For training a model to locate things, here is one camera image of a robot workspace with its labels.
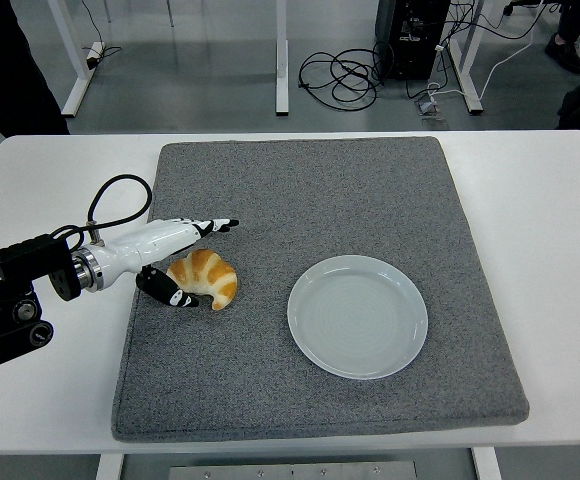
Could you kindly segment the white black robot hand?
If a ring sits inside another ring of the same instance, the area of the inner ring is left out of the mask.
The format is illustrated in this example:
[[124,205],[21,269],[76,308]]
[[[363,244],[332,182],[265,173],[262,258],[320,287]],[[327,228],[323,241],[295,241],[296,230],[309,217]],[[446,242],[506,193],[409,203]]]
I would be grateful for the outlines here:
[[212,309],[221,310],[236,296],[238,280],[235,269],[218,253],[194,250],[175,260],[165,273],[154,264],[237,224],[231,219],[154,220],[104,246],[89,246],[87,250],[94,257],[91,289],[105,289],[129,272],[137,275],[140,290],[163,304],[193,307],[198,295],[206,295],[212,298]]

